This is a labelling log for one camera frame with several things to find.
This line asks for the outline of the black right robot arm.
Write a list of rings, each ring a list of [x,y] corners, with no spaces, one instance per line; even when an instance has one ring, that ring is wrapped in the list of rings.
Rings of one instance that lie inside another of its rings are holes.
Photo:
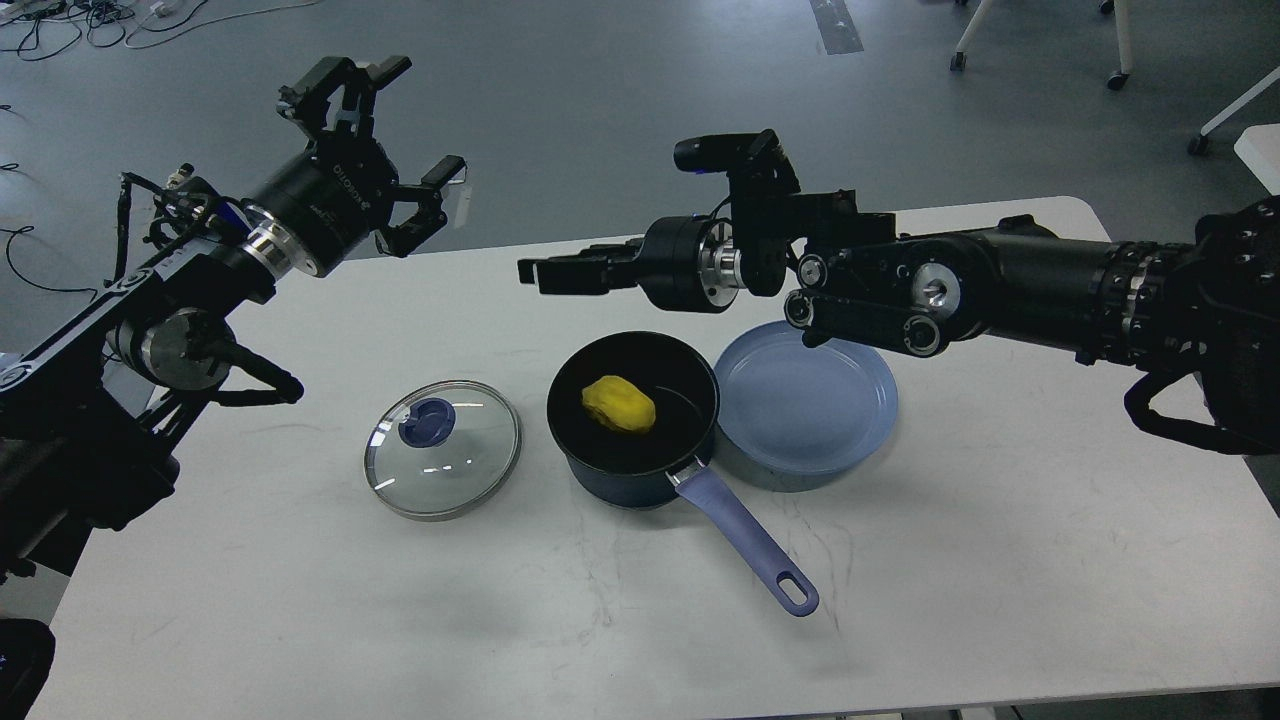
[[[708,135],[675,165],[722,173],[728,217],[664,217],[641,237],[524,259],[545,295],[640,288],[657,307],[722,313],[737,292],[783,293],[815,347],[846,340],[933,357],[982,334],[1061,348],[1083,365],[1134,366],[1133,424],[1219,454],[1279,445],[1277,199],[1203,217],[1193,243],[1056,236],[1032,215],[909,234],[851,190],[804,193],[777,133]],[[787,275],[797,288],[785,293]]]

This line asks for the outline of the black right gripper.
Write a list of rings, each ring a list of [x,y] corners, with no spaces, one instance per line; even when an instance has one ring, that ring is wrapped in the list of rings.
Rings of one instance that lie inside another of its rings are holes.
[[[723,313],[745,286],[731,224],[707,215],[663,217],[641,240],[594,243],[564,256],[517,261],[518,281],[550,296],[603,296],[639,287],[658,309]]]

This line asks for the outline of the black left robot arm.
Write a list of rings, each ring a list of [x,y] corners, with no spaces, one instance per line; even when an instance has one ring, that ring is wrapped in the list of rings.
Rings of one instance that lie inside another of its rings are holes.
[[[3,578],[31,577],[59,528],[122,530],[174,493],[174,451],[210,405],[296,404],[289,372],[228,324],[292,272],[323,278],[365,240],[407,258],[448,222],[448,155],[404,184],[376,140],[376,97],[406,56],[325,56],[283,86],[278,114],[303,150],[243,199],[189,168],[166,184],[122,176],[116,238],[131,237],[132,191],[154,200],[155,254],[111,281],[67,324],[3,365]]]

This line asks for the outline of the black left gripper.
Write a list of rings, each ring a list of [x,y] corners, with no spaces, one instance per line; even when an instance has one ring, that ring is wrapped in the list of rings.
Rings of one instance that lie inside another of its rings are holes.
[[[374,137],[378,94],[411,67],[403,55],[365,64],[324,56],[279,88],[276,114],[300,128],[306,149],[244,200],[260,220],[289,233],[296,249],[287,254],[301,272],[330,274],[372,232],[380,255],[407,258],[447,225],[445,187],[465,176],[466,160],[445,155],[417,183],[401,184]],[[392,225],[398,202],[415,211]]]

